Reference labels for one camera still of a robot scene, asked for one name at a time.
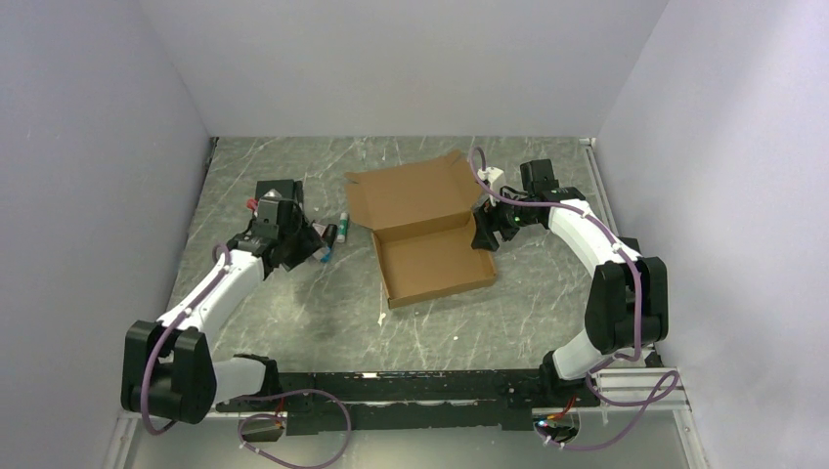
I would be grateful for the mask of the white green capped tube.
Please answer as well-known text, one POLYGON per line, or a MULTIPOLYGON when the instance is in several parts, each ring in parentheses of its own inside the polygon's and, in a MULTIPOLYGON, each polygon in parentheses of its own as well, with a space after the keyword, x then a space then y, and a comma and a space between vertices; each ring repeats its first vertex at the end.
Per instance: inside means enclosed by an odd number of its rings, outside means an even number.
POLYGON ((341 212, 338 219, 337 233, 335 241, 337 243, 344 243, 347 239, 347 232, 349 226, 349 214, 341 212))

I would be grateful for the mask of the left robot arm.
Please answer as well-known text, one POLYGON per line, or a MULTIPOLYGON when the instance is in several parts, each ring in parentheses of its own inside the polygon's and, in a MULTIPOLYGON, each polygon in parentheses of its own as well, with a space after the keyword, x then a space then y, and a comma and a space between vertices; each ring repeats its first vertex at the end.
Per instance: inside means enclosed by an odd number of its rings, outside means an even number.
POLYGON ((184 300, 157 320, 138 320, 125 335, 121 405, 157 436, 196 424, 215 405, 244 398, 266 410, 281 396, 278 364, 254 354, 215 362, 210 347, 236 307, 276 268, 286 271, 325 244, 296 195, 275 190, 256 199, 248 228, 213 248, 214 266, 184 300))

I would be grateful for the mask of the brown cardboard box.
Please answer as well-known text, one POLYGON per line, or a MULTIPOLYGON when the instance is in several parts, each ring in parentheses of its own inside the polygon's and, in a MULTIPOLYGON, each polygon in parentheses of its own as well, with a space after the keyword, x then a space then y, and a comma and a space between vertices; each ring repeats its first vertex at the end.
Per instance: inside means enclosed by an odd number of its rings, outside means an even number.
POLYGON ((345 179, 350 220, 371 231, 389 308, 495 283, 491 252, 471 246, 482 190, 460 150, 345 179))

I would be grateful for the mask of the blue capped glue stick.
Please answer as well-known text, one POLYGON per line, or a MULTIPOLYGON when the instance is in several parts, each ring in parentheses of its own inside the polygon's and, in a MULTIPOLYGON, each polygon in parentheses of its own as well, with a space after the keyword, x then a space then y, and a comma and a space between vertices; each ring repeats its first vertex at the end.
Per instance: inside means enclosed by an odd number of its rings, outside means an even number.
POLYGON ((313 228, 317 231, 324 244, 314 253, 314 258, 321 263, 327 263, 331 255, 332 247, 336 241, 338 226, 336 224, 322 225, 314 223, 313 228))

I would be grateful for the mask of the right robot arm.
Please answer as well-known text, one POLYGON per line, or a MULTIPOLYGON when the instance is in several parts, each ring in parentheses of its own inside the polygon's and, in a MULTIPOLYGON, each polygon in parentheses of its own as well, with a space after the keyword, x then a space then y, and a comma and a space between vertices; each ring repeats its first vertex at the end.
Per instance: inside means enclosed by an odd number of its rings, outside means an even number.
POLYGON ((574 187, 562 187, 548 159, 520 166, 521 189, 504 181, 501 169, 472 169, 487 195, 473 211, 474 249, 495 252, 530 226, 562 239, 590 275, 589 298, 580 332, 549 353, 540 367, 539 392, 550 405, 563 405, 577 382, 607 361, 636 360, 645 346, 669 332, 668 272, 658 257, 642 256, 633 239, 613 234, 574 187))

